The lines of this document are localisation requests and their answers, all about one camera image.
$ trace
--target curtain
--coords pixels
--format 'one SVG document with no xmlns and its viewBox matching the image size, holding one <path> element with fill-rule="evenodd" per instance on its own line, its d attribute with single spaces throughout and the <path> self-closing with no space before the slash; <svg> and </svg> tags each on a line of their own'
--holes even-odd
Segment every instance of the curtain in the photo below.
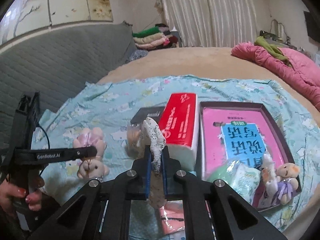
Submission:
<svg viewBox="0 0 320 240">
<path fill-rule="evenodd" d="M 184 46 L 233 47 L 257 36 L 253 0 L 162 0 Z"/>
</svg>

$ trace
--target pink comforter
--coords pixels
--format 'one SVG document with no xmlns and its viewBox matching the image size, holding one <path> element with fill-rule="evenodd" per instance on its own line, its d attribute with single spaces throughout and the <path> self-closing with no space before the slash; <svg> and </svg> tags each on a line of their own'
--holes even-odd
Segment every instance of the pink comforter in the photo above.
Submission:
<svg viewBox="0 0 320 240">
<path fill-rule="evenodd" d="M 236 45 L 231 54 L 235 57 L 253 61 L 278 75 L 292 86 L 320 111 L 320 69 L 302 53 L 288 48 L 279 48 L 289 59 L 292 67 L 272 57 L 266 49 L 254 46 L 251 42 Z"/>
</svg>

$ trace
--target green label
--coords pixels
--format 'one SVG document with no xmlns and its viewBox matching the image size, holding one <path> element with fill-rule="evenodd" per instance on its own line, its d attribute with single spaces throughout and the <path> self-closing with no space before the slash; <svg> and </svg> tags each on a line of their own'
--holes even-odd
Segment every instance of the green label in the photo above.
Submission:
<svg viewBox="0 0 320 240">
<path fill-rule="evenodd" d="M 244 121 L 231 121 L 231 125 L 245 126 L 247 123 Z"/>
</svg>

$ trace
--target light blue bedsheet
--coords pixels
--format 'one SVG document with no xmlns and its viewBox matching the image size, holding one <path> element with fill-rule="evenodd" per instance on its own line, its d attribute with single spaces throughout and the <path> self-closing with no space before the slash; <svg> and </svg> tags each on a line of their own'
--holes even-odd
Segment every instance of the light blue bedsheet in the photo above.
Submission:
<svg viewBox="0 0 320 240">
<path fill-rule="evenodd" d="M 283 231 L 302 211 L 320 179 L 320 130 L 310 113 L 279 83 L 271 80 L 210 80 L 195 76 L 169 76 L 130 80 L 105 85 L 87 84 L 55 114 L 46 111 L 40 124 L 47 130 L 52 148 L 72 147 L 72 141 L 85 128 L 100 127 L 108 143 L 103 161 L 110 168 L 105 180 L 131 168 L 133 158 L 125 151 L 126 126 L 145 106 L 164 106 L 173 92 L 197 93 L 200 101 L 240 101 L 263 103 L 281 128 L 294 160 L 301 168 L 302 193 L 288 205 L 262 214 Z M 34 149 L 46 148 L 41 130 L 33 137 Z M 44 190 L 60 204 L 85 182 L 78 179 L 79 162 L 50 164 L 43 172 Z M 131 239 L 184 240 L 184 232 L 163 236 L 157 211 L 145 202 L 132 203 Z"/>
</svg>

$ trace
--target open tray box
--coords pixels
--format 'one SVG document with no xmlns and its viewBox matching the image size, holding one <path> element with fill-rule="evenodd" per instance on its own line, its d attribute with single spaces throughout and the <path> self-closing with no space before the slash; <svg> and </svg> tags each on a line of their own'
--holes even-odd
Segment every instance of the open tray box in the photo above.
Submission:
<svg viewBox="0 0 320 240">
<path fill-rule="evenodd" d="M 259 166 L 260 156 L 267 145 L 276 168 L 284 163 L 294 163 L 279 127 L 263 104 L 201 102 L 199 143 L 201 156 L 198 155 L 197 161 L 201 159 L 201 169 L 198 170 L 201 170 L 203 180 L 230 158 L 239 159 L 251 167 Z M 297 180 L 299 187 L 292 197 L 301 192 L 299 177 Z M 277 206 L 262 208 L 264 203 L 260 199 L 263 194 L 264 185 L 261 182 L 256 190 L 253 207 L 262 211 Z"/>
</svg>

